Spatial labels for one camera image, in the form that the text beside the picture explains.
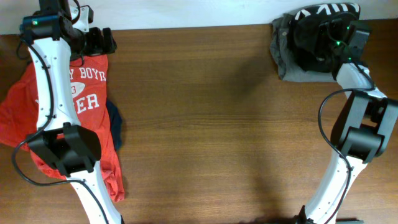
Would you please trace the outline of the dark green t-shirt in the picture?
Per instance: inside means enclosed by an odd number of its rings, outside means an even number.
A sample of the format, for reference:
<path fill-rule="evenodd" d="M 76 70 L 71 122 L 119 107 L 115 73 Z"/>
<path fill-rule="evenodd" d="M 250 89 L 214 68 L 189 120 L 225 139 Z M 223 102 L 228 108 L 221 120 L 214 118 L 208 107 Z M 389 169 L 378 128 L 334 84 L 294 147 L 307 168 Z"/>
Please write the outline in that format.
<path fill-rule="evenodd" d="M 305 71 L 328 73 L 336 69 L 339 50 L 348 37 L 349 24 L 359 19 L 356 3 L 331 3 L 299 10 L 290 21 L 289 47 Z"/>

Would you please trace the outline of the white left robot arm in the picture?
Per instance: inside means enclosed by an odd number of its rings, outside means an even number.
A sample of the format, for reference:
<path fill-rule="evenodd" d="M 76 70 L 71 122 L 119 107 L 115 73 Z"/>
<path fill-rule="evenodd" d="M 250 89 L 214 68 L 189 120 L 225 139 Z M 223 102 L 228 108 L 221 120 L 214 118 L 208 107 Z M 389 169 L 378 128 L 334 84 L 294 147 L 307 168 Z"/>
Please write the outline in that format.
<path fill-rule="evenodd" d="M 37 132 L 23 142 L 65 177 L 62 183 L 74 188 L 90 223 L 123 223 L 101 175 L 100 140 L 75 111 L 69 74 L 73 53 L 111 54 L 117 45 L 109 28 L 79 29 L 72 20 L 67 12 L 45 10 L 22 20 L 39 98 Z"/>

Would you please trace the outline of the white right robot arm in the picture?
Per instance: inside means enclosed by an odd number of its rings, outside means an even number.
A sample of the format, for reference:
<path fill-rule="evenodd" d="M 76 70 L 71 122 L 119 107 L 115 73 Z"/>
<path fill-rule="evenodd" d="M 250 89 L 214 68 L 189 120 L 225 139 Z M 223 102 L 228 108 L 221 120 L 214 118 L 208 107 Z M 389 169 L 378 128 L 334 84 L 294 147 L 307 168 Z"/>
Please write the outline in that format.
<path fill-rule="evenodd" d="M 330 136 L 320 133 L 332 148 L 318 190 L 295 216 L 295 223 L 336 223 L 338 210 L 355 178 L 386 149 L 397 120 L 397 101 L 377 89 L 369 69 L 360 62 L 371 33 L 354 15 L 344 13 L 320 21 L 316 55 L 325 55 L 347 101 Z"/>

